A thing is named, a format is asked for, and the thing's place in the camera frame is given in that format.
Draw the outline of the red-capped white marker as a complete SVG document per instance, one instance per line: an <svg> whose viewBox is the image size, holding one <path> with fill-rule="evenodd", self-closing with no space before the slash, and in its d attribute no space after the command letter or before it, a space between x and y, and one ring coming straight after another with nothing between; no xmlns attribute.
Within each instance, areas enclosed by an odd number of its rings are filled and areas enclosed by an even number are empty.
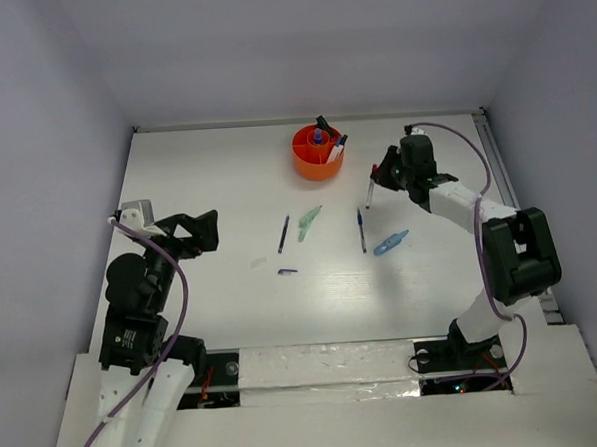
<svg viewBox="0 0 597 447"><path fill-rule="evenodd" d="M376 186L375 183L375 179L374 179L374 174L378 169L378 165L377 164L373 164L372 165L372 169L371 169L371 173L369 176L369 185L368 185L368 190L367 190L367 195L366 195L366 200L365 200L365 209L366 210L370 210L371 209L371 205L372 205L372 198L374 195L374 189Z"/></svg>

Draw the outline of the blue ballpoint pen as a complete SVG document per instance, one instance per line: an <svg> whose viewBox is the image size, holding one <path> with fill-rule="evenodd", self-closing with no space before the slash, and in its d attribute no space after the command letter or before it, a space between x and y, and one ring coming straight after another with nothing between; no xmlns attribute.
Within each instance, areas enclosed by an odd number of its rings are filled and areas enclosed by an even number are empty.
<svg viewBox="0 0 597 447"><path fill-rule="evenodd" d="M367 253L367 243L365 241L365 234L364 234L364 221L362 217L362 212L359 208L356 210L356 220L358 222L358 230L359 230L359 240L361 241L361 249L363 254Z"/></svg>

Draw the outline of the black-capped white marker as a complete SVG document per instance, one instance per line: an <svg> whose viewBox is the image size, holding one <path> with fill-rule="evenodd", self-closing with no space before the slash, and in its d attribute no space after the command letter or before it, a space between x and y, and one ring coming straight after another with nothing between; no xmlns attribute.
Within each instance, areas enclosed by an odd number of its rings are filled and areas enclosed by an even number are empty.
<svg viewBox="0 0 597 447"><path fill-rule="evenodd" d="M337 143L333 147L332 152L329 154L329 158L327 159L328 163L334 162L336 160L336 158L339 156L339 154L344 149L344 144L345 144L345 141L347 140L347 138L348 138L347 135L343 135L340 139L337 140Z"/></svg>

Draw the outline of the blue translucent utility knife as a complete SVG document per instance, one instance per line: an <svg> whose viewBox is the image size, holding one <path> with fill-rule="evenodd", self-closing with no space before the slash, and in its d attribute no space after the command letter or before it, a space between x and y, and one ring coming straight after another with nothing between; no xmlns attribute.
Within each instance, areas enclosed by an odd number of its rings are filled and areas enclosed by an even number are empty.
<svg viewBox="0 0 597 447"><path fill-rule="evenodd" d="M408 235L408 233L408 230L395 232L394 234L384 239L384 241L382 241L380 244L378 244L373 250L373 254L375 256L381 256L393 250L396 246L402 243L403 239Z"/></svg>

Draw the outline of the small clear blue-capped bottle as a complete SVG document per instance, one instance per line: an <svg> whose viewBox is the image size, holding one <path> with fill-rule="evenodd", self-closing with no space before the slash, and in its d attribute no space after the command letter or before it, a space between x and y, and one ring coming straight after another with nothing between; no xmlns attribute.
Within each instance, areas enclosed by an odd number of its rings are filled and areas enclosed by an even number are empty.
<svg viewBox="0 0 597 447"><path fill-rule="evenodd" d="M322 145L323 143L323 130L316 128L313 133L313 143L315 145Z"/></svg>

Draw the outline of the pink highlighter black body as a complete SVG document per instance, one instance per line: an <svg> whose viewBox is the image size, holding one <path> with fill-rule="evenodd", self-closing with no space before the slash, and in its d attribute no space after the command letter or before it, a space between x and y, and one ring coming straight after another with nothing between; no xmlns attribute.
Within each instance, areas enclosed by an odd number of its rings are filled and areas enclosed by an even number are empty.
<svg viewBox="0 0 597 447"><path fill-rule="evenodd" d="M323 115L319 115L316 117L316 127L324 130L329 135L331 135L333 132L332 127L328 124L328 122L326 121L326 119L324 118Z"/></svg>

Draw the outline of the blue-capped white marker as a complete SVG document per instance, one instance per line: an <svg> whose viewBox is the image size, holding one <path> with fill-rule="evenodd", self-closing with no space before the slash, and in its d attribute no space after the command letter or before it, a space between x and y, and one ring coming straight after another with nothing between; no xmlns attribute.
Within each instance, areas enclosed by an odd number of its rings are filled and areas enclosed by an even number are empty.
<svg viewBox="0 0 597 447"><path fill-rule="evenodd" d="M328 156L328 158L326 159L326 163L330 164L332 162L334 162L336 160L336 158L339 156L339 154L341 153L341 151L343 150L343 136L339 137L336 141L336 143L334 144L333 148L331 149L331 152Z"/></svg>

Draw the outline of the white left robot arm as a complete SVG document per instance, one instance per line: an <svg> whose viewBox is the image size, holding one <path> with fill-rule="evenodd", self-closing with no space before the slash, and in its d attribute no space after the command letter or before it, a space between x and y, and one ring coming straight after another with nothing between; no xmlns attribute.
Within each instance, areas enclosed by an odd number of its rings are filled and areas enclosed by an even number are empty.
<svg viewBox="0 0 597 447"><path fill-rule="evenodd" d="M106 271L97 421L83 447L160 447L184 392L207 372L204 341L179 328L189 305L181 262L218 249L218 213L152 221L126 205L108 221L144 251L116 257ZM174 279L182 307L170 330L162 314Z"/></svg>

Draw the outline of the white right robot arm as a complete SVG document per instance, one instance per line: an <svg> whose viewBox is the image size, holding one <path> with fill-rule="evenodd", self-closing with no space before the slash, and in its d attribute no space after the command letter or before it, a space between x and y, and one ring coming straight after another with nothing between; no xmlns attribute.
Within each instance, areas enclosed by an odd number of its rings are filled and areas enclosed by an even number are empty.
<svg viewBox="0 0 597 447"><path fill-rule="evenodd" d="M398 145L388 148L370 178L391 191L404 191L429 214L446 219L473 236L483 288L470 308L449 326L448 360L468 367L482 355L517 310L562 278L548 219L536 207L524 210L487 200L491 170L481 191L468 189L451 174L438 171L429 136L407 126Z"/></svg>

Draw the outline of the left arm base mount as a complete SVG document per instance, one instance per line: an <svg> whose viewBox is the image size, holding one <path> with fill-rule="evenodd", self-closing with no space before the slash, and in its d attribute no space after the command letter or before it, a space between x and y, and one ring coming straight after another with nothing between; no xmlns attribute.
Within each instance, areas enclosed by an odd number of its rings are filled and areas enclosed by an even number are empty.
<svg viewBox="0 0 597 447"><path fill-rule="evenodd" d="M206 360L203 374L195 377L181 397L177 409L239 407L239 351L208 351Z"/></svg>

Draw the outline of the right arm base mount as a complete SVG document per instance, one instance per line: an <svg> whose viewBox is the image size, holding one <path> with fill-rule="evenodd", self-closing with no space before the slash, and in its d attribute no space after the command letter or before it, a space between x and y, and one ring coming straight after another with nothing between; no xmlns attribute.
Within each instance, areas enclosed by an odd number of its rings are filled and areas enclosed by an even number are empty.
<svg viewBox="0 0 597 447"><path fill-rule="evenodd" d="M407 367L424 395L512 391L499 335L468 343L456 322L445 337L416 340Z"/></svg>

